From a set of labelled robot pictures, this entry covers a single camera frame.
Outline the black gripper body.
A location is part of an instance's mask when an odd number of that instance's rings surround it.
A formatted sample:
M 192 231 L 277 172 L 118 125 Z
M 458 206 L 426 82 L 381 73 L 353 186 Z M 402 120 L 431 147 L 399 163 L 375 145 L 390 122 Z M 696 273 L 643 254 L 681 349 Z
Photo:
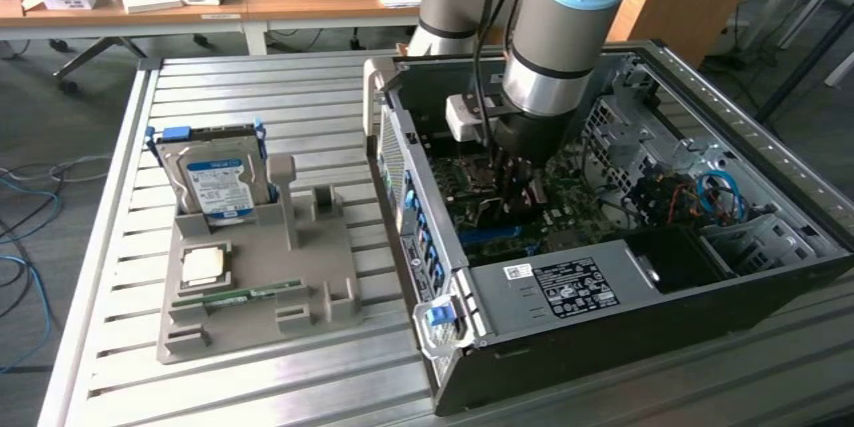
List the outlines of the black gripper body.
M 535 168 L 545 167 L 563 145 L 574 116 L 570 112 L 550 117 L 526 113 L 501 117 L 494 137 L 498 146 L 513 158 L 529 161 Z

